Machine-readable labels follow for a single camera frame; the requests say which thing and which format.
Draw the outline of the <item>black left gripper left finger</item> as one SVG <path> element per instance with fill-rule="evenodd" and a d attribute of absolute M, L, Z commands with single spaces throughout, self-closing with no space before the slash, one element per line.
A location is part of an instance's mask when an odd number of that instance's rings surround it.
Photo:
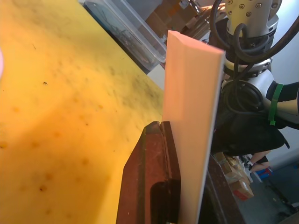
<path fill-rule="evenodd" d="M 176 224 L 181 176 L 168 121 L 144 127 L 122 175 L 116 223 Z"/>

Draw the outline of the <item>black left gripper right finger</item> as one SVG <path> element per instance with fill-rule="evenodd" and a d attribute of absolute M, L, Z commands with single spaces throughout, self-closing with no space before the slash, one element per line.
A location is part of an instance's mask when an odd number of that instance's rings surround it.
<path fill-rule="evenodd" d="M 199 214 L 199 224 L 241 224 L 242 214 L 224 173 L 211 155 Z"/>

